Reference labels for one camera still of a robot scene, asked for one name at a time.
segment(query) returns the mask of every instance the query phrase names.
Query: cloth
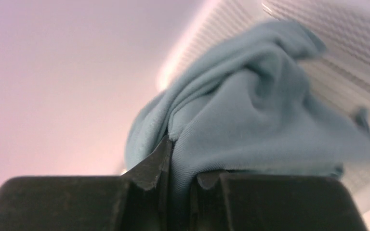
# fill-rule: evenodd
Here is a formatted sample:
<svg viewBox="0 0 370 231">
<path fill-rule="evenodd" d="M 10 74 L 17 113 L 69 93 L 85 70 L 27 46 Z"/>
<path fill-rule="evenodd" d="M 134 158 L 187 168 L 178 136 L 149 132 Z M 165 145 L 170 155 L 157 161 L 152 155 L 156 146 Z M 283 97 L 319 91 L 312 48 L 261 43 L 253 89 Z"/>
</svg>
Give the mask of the cloth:
<svg viewBox="0 0 370 231">
<path fill-rule="evenodd" d="M 209 50 L 139 113 L 129 133 L 130 169 L 166 131 L 174 230 L 186 223 L 189 187 L 200 172 L 340 175 L 343 163 L 370 163 L 365 110 L 352 121 L 317 100 L 297 60 L 323 42 L 305 27 L 270 21 Z"/>
</svg>

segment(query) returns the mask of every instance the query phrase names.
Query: blue-gray fabric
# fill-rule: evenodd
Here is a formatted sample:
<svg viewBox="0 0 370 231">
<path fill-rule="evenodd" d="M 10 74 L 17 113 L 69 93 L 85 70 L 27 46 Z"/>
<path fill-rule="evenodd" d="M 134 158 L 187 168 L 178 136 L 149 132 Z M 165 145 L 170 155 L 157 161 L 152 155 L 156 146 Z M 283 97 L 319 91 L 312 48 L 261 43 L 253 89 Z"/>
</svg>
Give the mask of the blue-gray fabric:
<svg viewBox="0 0 370 231">
<path fill-rule="evenodd" d="M 339 175 L 343 163 L 370 163 L 365 111 L 352 121 L 325 106 L 296 63 L 324 50 L 311 31 L 284 21 L 215 46 L 139 113 L 127 141 L 127 168 L 168 131 L 176 142 L 171 213 L 181 225 L 190 183 L 200 172 L 324 176 Z"/>
</svg>

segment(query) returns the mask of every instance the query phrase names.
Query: garment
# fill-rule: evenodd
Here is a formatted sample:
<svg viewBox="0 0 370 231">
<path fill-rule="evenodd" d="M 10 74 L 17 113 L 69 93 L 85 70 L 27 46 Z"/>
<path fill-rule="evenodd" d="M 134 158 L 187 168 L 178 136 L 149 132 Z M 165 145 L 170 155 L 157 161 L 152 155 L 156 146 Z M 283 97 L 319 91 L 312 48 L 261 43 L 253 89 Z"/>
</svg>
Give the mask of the garment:
<svg viewBox="0 0 370 231">
<path fill-rule="evenodd" d="M 330 176 L 340 175 L 343 163 L 370 163 L 365 110 L 354 122 L 325 106 L 296 63 L 324 51 L 297 23 L 257 25 L 213 47 L 139 113 L 127 141 L 127 168 L 168 131 L 175 141 L 174 230 L 186 223 L 189 186 L 200 172 Z"/>
</svg>

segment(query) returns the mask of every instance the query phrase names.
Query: fabric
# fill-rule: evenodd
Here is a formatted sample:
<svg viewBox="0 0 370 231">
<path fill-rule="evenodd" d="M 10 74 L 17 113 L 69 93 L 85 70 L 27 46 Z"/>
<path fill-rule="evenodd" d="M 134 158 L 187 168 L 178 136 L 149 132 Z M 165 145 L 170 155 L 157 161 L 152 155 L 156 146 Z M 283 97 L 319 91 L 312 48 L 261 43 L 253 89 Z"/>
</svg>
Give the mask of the fabric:
<svg viewBox="0 0 370 231">
<path fill-rule="evenodd" d="M 174 230 L 186 223 L 189 186 L 200 172 L 339 176 L 343 163 L 370 163 L 365 110 L 352 121 L 310 92 L 296 61 L 325 50 L 294 22 L 270 21 L 219 44 L 139 113 L 129 133 L 130 169 L 168 131 Z"/>
</svg>

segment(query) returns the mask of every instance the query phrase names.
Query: fabric fold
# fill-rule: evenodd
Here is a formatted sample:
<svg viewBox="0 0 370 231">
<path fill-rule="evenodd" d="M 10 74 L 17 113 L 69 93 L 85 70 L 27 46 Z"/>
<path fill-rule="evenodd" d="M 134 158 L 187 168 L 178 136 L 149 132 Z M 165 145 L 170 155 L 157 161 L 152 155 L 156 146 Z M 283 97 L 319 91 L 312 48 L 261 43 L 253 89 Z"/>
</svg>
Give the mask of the fabric fold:
<svg viewBox="0 0 370 231">
<path fill-rule="evenodd" d="M 314 97 L 298 60 L 325 51 L 305 27 L 270 21 L 196 60 L 135 119 L 126 145 L 130 169 L 166 131 L 172 155 L 171 217 L 185 227 L 187 197 L 200 172 L 339 176 L 345 163 L 370 163 L 365 110 L 355 123 Z"/>
</svg>

